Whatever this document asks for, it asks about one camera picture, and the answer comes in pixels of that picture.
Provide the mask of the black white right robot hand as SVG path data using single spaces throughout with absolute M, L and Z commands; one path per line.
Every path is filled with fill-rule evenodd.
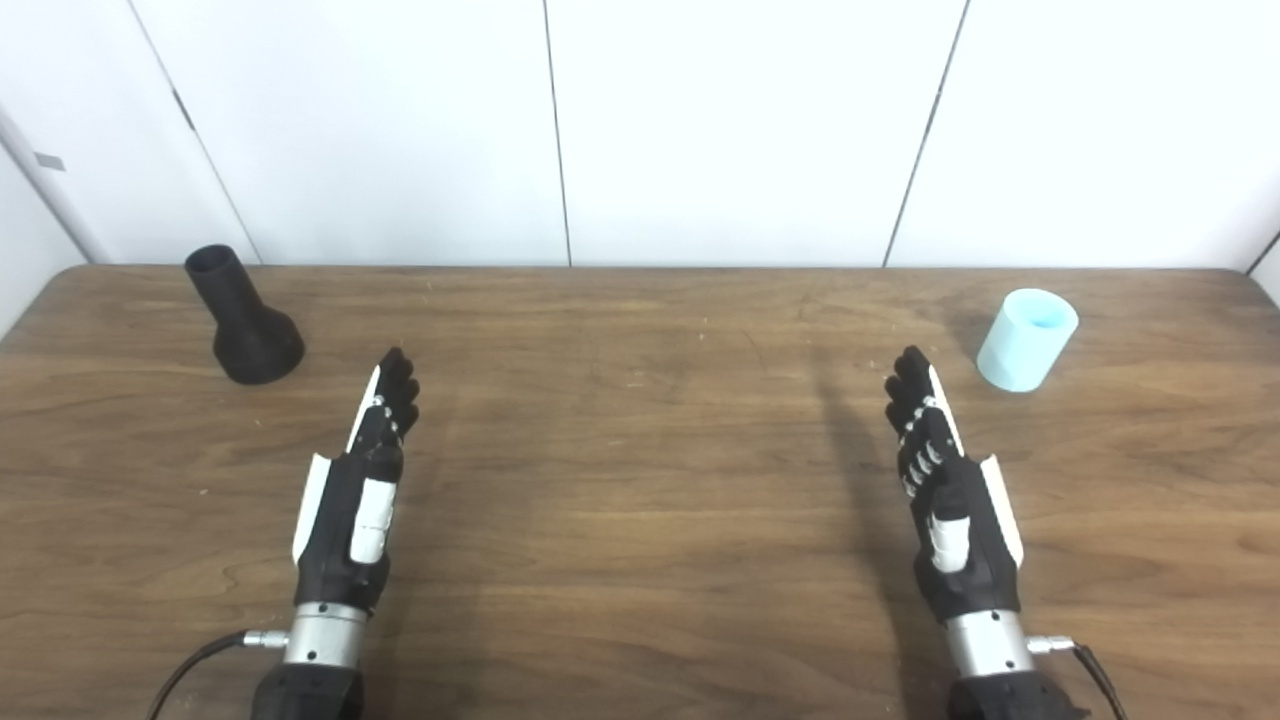
M 966 454 L 940 374 L 915 345 L 895 359 L 884 391 L 920 543 L 913 570 L 934 619 L 1020 611 L 1024 547 L 998 457 Z

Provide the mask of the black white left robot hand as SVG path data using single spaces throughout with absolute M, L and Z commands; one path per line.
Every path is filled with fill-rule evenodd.
M 294 605 L 375 614 L 390 575 L 387 543 L 419 392 L 412 361 L 390 347 L 370 375 L 346 450 L 314 455 L 292 546 Z

